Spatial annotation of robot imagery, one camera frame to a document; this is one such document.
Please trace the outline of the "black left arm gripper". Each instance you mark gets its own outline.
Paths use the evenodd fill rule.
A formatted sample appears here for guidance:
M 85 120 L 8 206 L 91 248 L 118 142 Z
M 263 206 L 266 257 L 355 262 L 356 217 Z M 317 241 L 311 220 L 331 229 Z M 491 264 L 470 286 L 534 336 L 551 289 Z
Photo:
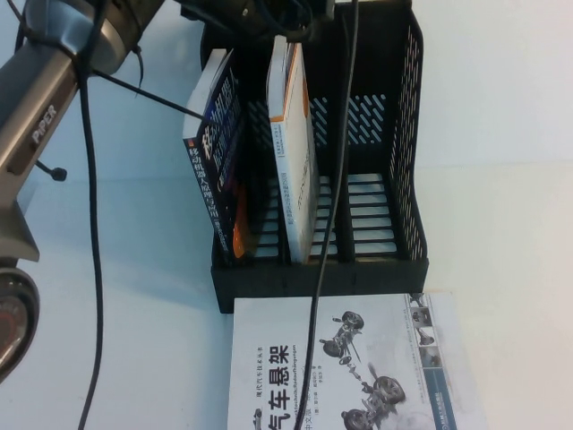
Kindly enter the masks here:
M 238 38 L 313 42 L 335 17 L 335 0 L 179 1 L 181 15 Z

